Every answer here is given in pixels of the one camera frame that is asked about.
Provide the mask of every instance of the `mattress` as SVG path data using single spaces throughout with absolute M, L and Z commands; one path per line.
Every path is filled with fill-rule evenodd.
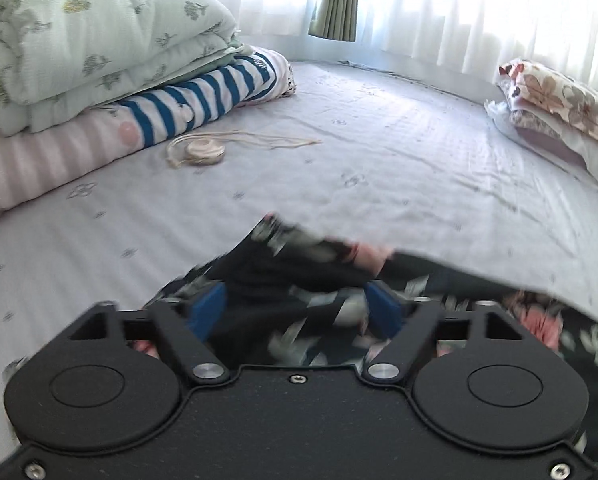
M 322 144 L 230 143 L 217 166 L 178 170 L 154 146 L 2 216 L 0 396 L 4 367 L 92 303 L 140 308 L 270 211 L 545 291 L 598 320 L 596 187 L 503 137 L 481 105 L 340 64 L 293 69 L 296 95 L 198 131 Z M 13 446 L 0 399 L 0 460 Z

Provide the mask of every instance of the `pink polka dot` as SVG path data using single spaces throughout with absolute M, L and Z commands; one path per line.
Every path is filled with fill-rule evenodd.
M 124 121 L 121 123 L 121 126 L 119 126 L 119 137 L 121 138 L 121 142 L 126 146 L 134 148 L 139 142 L 139 128 L 137 128 L 136 124 L 131 123 L 130 121 Z

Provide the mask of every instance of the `blue and white stripes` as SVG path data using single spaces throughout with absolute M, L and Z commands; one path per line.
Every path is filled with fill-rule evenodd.
M 228 66 L 142 92 L 119 105 L 134 115 L 147 148 L 217 120 L 241 103 L 279 97 L 289 88 L 288 74 L 287 60 L 281 54 L 257 49 L 251 56 L 235 56 Z

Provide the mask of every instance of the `green curtain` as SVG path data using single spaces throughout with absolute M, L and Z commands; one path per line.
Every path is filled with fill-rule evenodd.
M 327 40 L 355 41 L 358 0 L 321 0 L 309 34 Z

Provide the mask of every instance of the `striped blanket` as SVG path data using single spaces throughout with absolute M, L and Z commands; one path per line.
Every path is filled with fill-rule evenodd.
M 37 134 L 0 136 L 0 214 L 113 160 L 295 91 L 281 54 L 255 49 L 187 82 L 83 112 Z

